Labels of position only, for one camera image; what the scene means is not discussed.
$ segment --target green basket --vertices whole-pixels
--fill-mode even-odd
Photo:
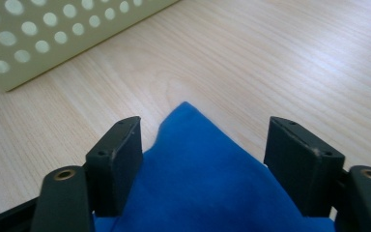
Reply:
[[[0,0],[0,89],[11,90],[178,0]]]

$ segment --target wooden surface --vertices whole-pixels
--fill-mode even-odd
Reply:
[[[183,0],[0,92],[0,212],[142,117],[143,148],[179,103],[262,160],[270,116],[371,165],[371,1]]]

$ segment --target blue cloth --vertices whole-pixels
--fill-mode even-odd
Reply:
[[[303,217],[269,170],[187,102],[160,125],[121,217],[97,231],[333,232]]]

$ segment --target wood grain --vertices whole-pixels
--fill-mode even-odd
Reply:
[[[0,212],[118,120],[142,117],[147,150],[184,101],[259,160],[274,115],[371,165],[371,1],[184,0],[0,92]]]

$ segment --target black plastic part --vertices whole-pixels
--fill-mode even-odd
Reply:
[[[83,167],[66,166],[43,179],[32,232],[95,231]]]
[[[345,157],[298,123],[271,117],[264,164],[304,216],[328,217]]]
[[[85,168],[97,216],[122,214],[142,160],[140,117],[116,123],[87,154]]]
[[[354,166],[344,183],[335,228],[340,232],[371,232],[371,167]]]
[[[29,231],[37,199],[29,200],[0,214],[0,232]]]

